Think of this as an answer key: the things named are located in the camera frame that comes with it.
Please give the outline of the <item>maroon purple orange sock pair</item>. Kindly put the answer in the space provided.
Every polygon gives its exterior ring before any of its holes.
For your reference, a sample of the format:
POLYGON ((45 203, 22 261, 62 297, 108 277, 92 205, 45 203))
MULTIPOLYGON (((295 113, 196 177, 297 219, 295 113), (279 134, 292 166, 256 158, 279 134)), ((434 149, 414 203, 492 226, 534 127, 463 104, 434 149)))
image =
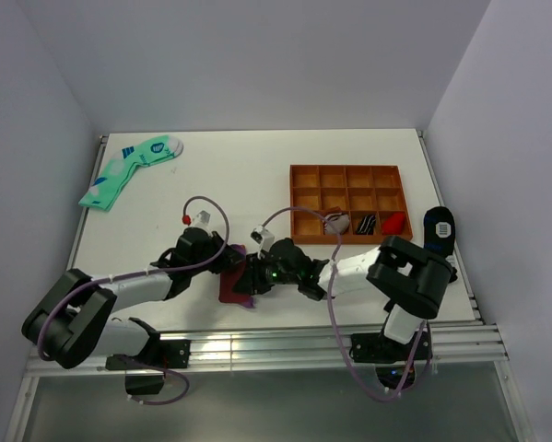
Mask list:
POLYGON ((238 252, 241 259, 234 263, 226 258, 220 264, 220 279, 218 300, 222 304, 236 305, 246 309, 254 308, 252 295, 235 291, 235 285, 243 276, 246 267, 246 248, 241 244, 232 244, 231 248, 238 252))

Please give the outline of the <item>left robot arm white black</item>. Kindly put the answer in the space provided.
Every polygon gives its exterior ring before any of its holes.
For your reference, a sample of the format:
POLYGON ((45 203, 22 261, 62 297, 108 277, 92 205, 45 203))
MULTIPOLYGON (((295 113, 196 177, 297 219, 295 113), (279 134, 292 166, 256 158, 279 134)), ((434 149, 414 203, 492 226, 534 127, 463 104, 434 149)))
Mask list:
POLYGON ((226 245, 216 231, 188 227, 174 247, 135 279, 101 277, 100 284, 89 285, 95 276, 77 268, 66 271, 27 316, 21 333, 66 369, 92 355, 127 356, 132 366, 161 366, 170 352, 160 332, 138 318, 123 320, 116 312, 173 299, 198 274, 233 271, 244 262, 242 246, 226 245))

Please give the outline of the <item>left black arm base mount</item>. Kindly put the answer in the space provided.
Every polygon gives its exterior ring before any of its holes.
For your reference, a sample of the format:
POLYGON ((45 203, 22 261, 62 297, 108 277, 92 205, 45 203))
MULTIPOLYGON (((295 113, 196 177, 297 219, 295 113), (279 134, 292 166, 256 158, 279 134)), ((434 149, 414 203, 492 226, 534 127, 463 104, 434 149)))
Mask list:
POLYGON ((159 340, 137 356, 112 355, 106 359, 108 371, 124 371, 127 394, 142 397, 161 392, 175 369, 187 368, 191 350, 188 339, 159 340))

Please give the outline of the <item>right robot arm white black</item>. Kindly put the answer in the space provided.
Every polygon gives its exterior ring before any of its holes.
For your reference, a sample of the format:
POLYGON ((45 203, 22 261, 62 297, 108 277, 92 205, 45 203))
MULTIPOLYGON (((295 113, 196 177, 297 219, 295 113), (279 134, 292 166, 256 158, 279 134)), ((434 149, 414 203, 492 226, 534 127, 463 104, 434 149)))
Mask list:
POLYGON ((420 323, 438 316, 453 274, 445 257, 397 236, 337 262, 312 259, 292 239, 284 238, 269 251, 247 255, 226 288, 233 294, 255 296, 276 285, 294 285, 315 301, 376 288, 388 298, 380 348, 397 359, 410 349, 420 323))

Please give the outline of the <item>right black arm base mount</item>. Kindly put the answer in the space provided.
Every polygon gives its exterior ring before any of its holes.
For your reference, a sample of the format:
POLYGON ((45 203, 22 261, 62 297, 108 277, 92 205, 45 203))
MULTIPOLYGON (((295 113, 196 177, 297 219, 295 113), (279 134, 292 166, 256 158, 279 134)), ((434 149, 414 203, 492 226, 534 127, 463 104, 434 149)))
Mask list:
MULTIPOLYGON (((349 356, 358 364, 373 364, 380 383, 388 389, 396 389, 405 372, 406 361, 416 337, 408 344, 401 344, 386 338, 381 332, 353 333, 350 336, 349 356)), ((430 334, 423 331, 414 353, 414 362, 407 370, 403 386, 407 390, 417 379, 415 362, 428 362, 432 357, 430 334)))

